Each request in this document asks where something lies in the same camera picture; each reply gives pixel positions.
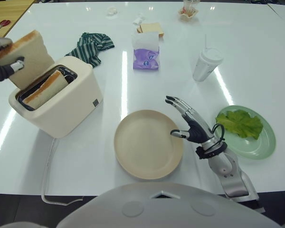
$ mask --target cream toaster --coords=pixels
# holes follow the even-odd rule
[[[67,81],[66,87],[37,109],[23,103],[36,87],[39,88],[57,70]],[[37,78],[26,89],[14,90],[9,96],[9,104],[22,117],[54,138],[69,134],[103,100],[92,66],[78,58],[63,57]]]

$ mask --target cup lid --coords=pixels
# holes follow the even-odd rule
[[[201,57],[210,64],[220,64],[223,61],[223,56],[219,50],[211,47],[204,48],[201,52]]]

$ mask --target green striped cloth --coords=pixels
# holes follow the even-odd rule
[[[114,44],[106,34],[85,32],[77,42],[77,47],[66,56],[77,57],[95,67],[101,63],[101,60],[97,57],[99,51],[110,48],[114,48]]]

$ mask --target robotic arm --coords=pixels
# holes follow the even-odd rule
[[[166,103],[175,107],[190,127],[188,131],[173,130],[171,135],[201,144],[196,153],[200,159],[208,159],[208,164],[218,176],[226,197],[251,209],[264,212],[251,180],[239,167],[237,156],[224,142],[224,127],[221,125],[222,137],[218,138],[214,135],[214,131],[219,124],[211,130],[193,108],[177,97],[167,96]]]
[[[9,38],[0,38],[0,49],[5,48],[12,41]],[[12,74],[16,73],[18,70],[24,67],[24,57],[19,57],[15,60],[14,63],[0,66],[0,82],[4,79],[9,78]]]

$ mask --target wooden table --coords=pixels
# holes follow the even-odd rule
[[[34,0],[0,1],[0,21],[4,19],[11,21],[9,25],[0,29],[0,37],[4,37],[10,31],[33,2]]]

